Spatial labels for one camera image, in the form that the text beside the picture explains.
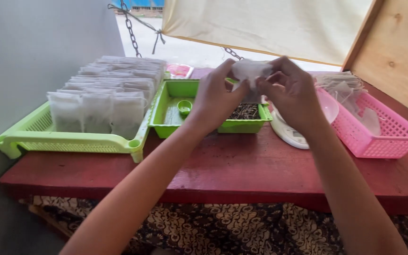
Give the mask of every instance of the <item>red wooden table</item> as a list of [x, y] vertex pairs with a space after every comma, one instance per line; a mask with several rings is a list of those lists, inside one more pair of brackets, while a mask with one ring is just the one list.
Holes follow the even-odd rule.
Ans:
[[[369, 84], [366, 88], [408, 119], [406, 107]], [[144, 156], [161, 142], [151, 130]], [[408, 215], [408, 154], [398, 160], [354, 161], [385, 210]], [[135, 166], [128, 154], [33, 151], [9, 169], [0, 183], [17, 199], [29, 195], [101, 199]], [[160, 202], [293, 202], [329, 212], [311, 153], [283, 142], [268, 123], [258, 134], [207, 136]]]

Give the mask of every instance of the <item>hand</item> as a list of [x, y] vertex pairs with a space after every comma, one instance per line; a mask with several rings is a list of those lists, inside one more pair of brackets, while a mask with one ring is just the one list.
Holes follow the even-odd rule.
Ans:
[[288, 125], [306, 139], [316, 130], [329, 126], [314, 89], [311, 75], [286, 56], [271, 61], [274, 74], [256, 79], [259, 91], [278, 109]]
[[207, 134], [218, 128], [248, 94], [248, 83], [242, 83], [236, 90], [228, 92], [233, 84], [226, 80], [226, 76], [234, 63], [233, 59], [227, 59], [201, 78], [195, 103], [185, 120], [187, 124]]

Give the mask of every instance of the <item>rope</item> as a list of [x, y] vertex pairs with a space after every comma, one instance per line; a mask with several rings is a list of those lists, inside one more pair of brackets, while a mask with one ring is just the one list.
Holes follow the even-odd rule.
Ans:
[[126, 10], [124, 10], [124, 9], [121, 9], [121, 8], [119, 8], [119, 7], [117, 7], [117, 6], [113, 5], [113, 4], [108, 4], [107, 7], [108, 7], [108, 9], [116, 9], [116, 10], [118, 10], [118, 11], [123, 12], [124, 14], [128, 14], [128, 15], [130, 15], [132, 18], [134, 18], [135, 20], [138, 20], [138, 22], [140, 22], [140, 23], [143, 24], [144, 26], [147, 26], [148, 28], [150, 28], [150, 29], [152, 29], [153, 31], [155, 31], [155, 33], [157, 34], [157, 39], [155, 40], [154, 49], [152, 50], [152, 54], [155, 54], [155, 47], [157, 46], [158, 37], [160, 37], [160, 40], [161, 40], [161, 42], [162, 42], [163, 44], [166, 43], [165, 39], [163, 39], [163, 37], [162, 37], [162, 30], [161, 30], [161, 29], [156, 30], [151, 24], [146, 23], [146, 22], [140, 20], [138, 17], [134, 16], [134, 15], [131, 14], [130, 12], [128, 12], [128, 11], [126, 11]]

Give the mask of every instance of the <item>patterned fabric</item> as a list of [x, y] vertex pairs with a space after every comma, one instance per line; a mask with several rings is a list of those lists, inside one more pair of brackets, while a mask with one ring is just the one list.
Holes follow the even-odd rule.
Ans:
[[[51, 196], [21, 202], [67, 236], [98, 203]], [[408, 246], [408, 216], [392, 220]], [[179, 254], [344, 254], [331, 214], [290, 203], [158, 204], [131, 240], [127, 254], [149, 254], [154, 247]]]

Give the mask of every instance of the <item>forearm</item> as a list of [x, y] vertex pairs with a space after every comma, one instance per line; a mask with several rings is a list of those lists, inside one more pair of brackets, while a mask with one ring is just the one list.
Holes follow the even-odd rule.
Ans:
[[179, 127], [99, 203], [61, 254], [120, 254], [205, 135]]
[[308, 140], [348, 254], [408, 254], [404, 241], [329, 125]]

